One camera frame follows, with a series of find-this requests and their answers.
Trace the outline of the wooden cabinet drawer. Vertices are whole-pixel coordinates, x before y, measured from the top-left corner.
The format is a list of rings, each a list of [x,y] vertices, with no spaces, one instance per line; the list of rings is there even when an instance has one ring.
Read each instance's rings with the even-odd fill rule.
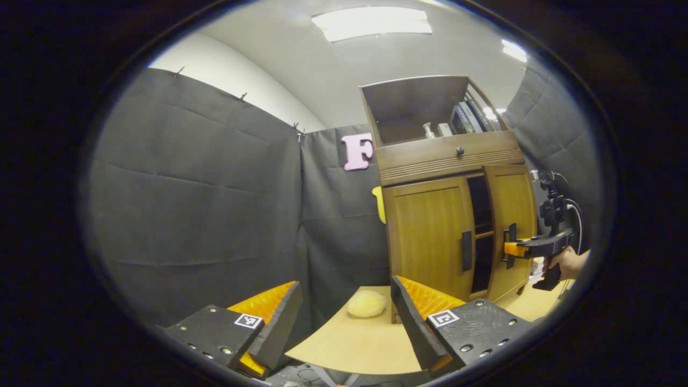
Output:
[[[465,149],[457,157],[456,148]],[[523,164],[525,157],[509,131],[452,135],[375,150],[381,186],[413,183],[477,171],[484,165]]]

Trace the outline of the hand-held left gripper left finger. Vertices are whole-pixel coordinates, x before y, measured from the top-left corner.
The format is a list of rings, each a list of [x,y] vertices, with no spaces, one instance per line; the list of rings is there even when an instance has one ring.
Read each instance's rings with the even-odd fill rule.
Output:
[[[227,308],[209,304],[161,330],[221,367],[265,379],[285,362],[302,301],[300,282],[292,281]]]

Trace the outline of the dark blue book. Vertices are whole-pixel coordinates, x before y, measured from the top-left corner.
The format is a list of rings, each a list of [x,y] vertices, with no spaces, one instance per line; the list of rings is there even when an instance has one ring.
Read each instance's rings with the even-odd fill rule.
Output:
[[[474,126],[471,124],[460,104],[454,105],[450,115],[450,124],[457,135],[474,133]]]

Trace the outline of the black door handle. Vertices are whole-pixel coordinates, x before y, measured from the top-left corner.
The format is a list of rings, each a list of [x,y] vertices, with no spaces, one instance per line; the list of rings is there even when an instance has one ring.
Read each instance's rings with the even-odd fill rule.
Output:
[[[472,231],[464,231],[461,237],[461,270],[472,270],[474,264],[474,236]]]
[[[513,255],[515,243],[518,242],[518,228],[516,223],[511,223],[508,228],[503,230],[504,238],[504,258],[502,262],[506,263],[506,269],[509,270],[514,266],[515,256]]]

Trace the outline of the wooden shoe cabinet door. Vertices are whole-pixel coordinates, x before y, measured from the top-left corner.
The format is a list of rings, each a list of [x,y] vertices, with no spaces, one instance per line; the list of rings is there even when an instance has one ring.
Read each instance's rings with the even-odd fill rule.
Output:
[[[492,269],[486,298],[497,303],[522,289],[530,279],[533,260],[508,258],[504,243],[510,230],[516,239],[538,234],[535,198],[528,169],[525,165],[484,165],[483,174],[488,187],[492,213]]]
[[[385,187],[382,191],[391,275],[467,300],[472,270],[461,270],[461,237],[472,231],[474,206],[464,176]]]

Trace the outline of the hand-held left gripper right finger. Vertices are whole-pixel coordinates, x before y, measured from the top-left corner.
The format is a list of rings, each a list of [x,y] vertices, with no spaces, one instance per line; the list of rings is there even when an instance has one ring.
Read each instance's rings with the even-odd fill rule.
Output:
[[[433,377],[501,353],[533,327],[484,298],[464,302],[399,275],[391,299],[421,369]]]

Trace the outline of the black backdrop cloth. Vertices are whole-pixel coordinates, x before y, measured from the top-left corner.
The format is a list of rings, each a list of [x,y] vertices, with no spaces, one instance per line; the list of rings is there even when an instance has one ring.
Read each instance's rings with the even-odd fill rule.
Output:
[[[344,135],[297,140],[278,118],[163,69],[113,106],[89,167],[91,240],[121,296],[169,326],[297,280],[297,326],[319,328],[360,286],[389,285],[376,162],[347,171]]]

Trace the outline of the yellow round sponge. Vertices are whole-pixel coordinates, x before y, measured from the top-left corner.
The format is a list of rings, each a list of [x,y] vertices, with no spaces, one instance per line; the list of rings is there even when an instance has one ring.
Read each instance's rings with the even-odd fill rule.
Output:
[[[355,293],[347,302],[347,313],[354,318],[374,318],[382,314],[388,301],[380,292],[363,290]]]

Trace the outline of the wooden double-door shoe cabinet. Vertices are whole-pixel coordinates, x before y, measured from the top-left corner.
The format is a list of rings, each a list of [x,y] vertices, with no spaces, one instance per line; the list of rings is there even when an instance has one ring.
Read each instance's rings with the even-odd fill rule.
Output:
[[[454,105],[466,102],[467,97],[473,98],[481,108],[492,106],[485,93],[467,76],[440,75],[403,78],[364,85],[361,86],[360,92],[371,125],[374,155],[375,150],[381,147],[425,140],[425,131],[422,125],[427,122],[432,123],[435,139],[445,138],[438,134],[438,124],[447,123],[454,132],[454,128],[450,124],[450,115],[452,115]],[[497,117],[497,122],[501,131],[511,132],[502,117]],[[474,212],[475,235],[493,230],[491,204],[483,167],[477,171],[430,178],[413,183],[460,176],[464,176],[468,180],[472,211]],[[381,186],[381,203],[385,211],[382,193],[384,188]],[[492,237],[475,239],[474,250],[472,250],[475,255],[474,279],[472,280],[471,294],[465,301],[479,297],[486,298],[491,279],[492,244]],[[511,297],[519,295],[514,292],[497,303],[505,302]]]

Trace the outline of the white table frame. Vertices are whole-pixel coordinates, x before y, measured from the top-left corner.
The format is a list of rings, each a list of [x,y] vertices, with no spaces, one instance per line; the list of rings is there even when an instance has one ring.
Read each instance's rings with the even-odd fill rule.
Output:
[[[361,377],[359,373],[337,371],[331,368],[318,367],[314,364],[310,364],[310,367],[327,387],[351,387]]]

